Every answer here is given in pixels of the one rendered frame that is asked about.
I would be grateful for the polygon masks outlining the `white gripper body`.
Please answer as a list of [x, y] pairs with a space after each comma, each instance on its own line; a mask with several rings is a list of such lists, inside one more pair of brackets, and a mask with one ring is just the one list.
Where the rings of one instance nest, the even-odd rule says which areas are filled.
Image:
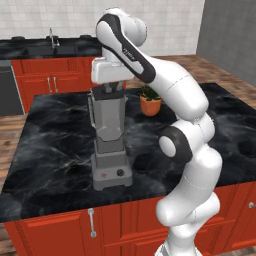
[[130, 79], [129, 69], [121, 62], [110, 62], [105, 57], [92, 61], [91, 81], [104, 84]]

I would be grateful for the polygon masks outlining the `black blender lid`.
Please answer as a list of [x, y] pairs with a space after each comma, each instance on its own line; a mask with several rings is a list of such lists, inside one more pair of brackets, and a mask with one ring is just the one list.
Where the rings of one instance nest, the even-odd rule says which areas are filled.
[[101, 86], [94, 87], [92, 89], [95, 100], [110, 100], [110, 99], [119, 99], [124, 97], [124, 91], [114, 91], [111, 93], [106, 93]]

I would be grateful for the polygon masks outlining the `grey blender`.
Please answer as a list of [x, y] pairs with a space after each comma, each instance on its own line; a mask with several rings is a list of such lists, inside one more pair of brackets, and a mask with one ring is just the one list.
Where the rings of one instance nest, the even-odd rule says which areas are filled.
[[96, 131], [91, 155], [93, 188], [131, 186], [132, 170], [124, 144], [125, 97], [96, 100], [88, 97], [91, 125]]

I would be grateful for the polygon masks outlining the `green plant in orange pot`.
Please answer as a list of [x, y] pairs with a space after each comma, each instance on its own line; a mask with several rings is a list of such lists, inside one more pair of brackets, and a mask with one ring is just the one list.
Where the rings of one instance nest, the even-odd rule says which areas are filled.
[[144, 115], [155, 116], [161, 108], [161, 97], [148, 85], [141, 87], [140, 108]]

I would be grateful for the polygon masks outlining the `black sink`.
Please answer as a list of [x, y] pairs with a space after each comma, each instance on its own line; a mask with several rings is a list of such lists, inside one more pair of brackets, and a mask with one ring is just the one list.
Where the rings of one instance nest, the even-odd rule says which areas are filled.
[[67, 57], [67, 56], [100, 56], [102, 54], [99, 44], [85, 43], [76, 45], [51, 46], [22, 46], [18, 47], [19, 57]]

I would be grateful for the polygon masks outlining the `red cupboard run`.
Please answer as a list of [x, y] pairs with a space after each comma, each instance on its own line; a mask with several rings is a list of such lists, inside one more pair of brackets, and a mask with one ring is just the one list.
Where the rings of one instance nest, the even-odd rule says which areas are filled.
[[19, 93], [25, 112], [34, 96], [89, 91], [91, 66], [95, 57], [65, 57], [13, 60]]

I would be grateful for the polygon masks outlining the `silver tap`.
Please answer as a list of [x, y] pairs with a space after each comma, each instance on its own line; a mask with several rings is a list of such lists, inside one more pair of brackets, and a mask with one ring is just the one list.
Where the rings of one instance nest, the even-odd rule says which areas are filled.
[[57, 48], [60, 46], [60, 43], [57, 39], [54, 38], [52, 29], [49, 29], [49, 37], [51, 39], [52, 51], [56, 52]]

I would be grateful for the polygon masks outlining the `dark grey dishwasher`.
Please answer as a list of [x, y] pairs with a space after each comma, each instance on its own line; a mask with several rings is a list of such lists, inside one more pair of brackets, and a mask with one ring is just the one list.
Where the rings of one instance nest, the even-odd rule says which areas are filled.
[[0, 116], [23, 114], [11, 61], [0, 60]]

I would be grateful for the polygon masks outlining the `red cupboard door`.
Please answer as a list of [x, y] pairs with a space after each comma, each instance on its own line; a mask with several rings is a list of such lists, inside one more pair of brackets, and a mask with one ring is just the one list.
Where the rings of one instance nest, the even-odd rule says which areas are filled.
[[156, 217], [160, 197], [104, 206], [102, 245], [104, 256], [154, 256], [168, 229]]
[[101, 256], [88, 209], [5, 222], [18, 256]]
[[256, 204], [256, 181], [250, 187], [241, 213], [226, 245], [226, 249], [229, 251], [256, 246], [256, 207], [248, 208], [250, 202]]

